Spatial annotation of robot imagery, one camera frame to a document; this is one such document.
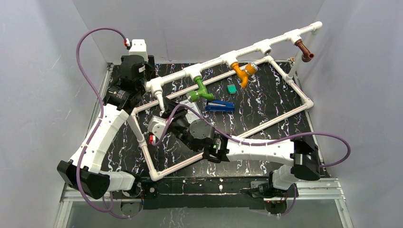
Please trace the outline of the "white plastic faucet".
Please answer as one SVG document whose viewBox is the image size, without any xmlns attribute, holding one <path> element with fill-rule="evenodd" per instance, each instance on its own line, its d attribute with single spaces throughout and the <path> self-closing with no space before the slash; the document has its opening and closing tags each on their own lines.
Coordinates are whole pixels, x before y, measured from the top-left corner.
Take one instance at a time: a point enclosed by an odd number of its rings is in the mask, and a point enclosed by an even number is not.
<svg viewBox="0 0 403 228">
<path fill-rule="evenodd" d="M 164 106 L 164 96 L 163 96 L 163 91 L 162 90 L 157 90 L 154 92 L 154 97 L 157 99 L 159 107 L 160 107 L 160 112 L 159 115 L 162 117 L 162 115 L 165 112 L 165 106 Z"/>
</svg>

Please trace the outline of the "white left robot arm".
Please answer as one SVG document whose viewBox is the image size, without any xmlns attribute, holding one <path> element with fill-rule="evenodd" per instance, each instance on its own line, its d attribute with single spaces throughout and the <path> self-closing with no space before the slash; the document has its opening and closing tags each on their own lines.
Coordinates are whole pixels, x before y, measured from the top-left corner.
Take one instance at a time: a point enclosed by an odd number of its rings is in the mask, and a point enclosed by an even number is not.
<svg viewBox="0 0 403 228">
<path fill-rule="evenodd" d="M 136 175 L 128 171 L 102 171 L 101 166 L 109 146 L 120 127 L 135 122 L 131 112 L 145 94 L 145 82 L 156 77 L 153 55 L 127 55 L 121 57 L 119 71 L 103 98 L 104 111 L 99 113 L 91 132 L 68 161 L 60 161 L 57 171 L 69 187 L 99 199 L 109 191 L 123 190 L 136 198 L 142 185 Z"/>
</svg>

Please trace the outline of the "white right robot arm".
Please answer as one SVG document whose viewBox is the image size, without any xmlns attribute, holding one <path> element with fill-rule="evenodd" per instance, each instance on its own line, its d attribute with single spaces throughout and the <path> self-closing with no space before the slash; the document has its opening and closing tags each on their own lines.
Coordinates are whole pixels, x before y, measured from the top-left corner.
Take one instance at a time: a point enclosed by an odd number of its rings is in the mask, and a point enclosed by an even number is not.
<svg viewBox="0 0 403 228">
<path fill-rule="evenodd" d="M 201 115 L 189 122 L 188 112 L 196 114 L 189 106 L 174 103 L 161 116 L 162 126 L 151 131 L 162 142 L 167 133 L 184 143 L 188 149 L 201 152 L 201 157 L 213 163 L 237 160 L 254 160 L 280 163 L 281 167 L 269 175 L 268 192 L 281 196 L 298 180 L 320 179 L 318 148 L 305 134 L 279 140 L 247 139 L 228 135 Z"/>
</svg>

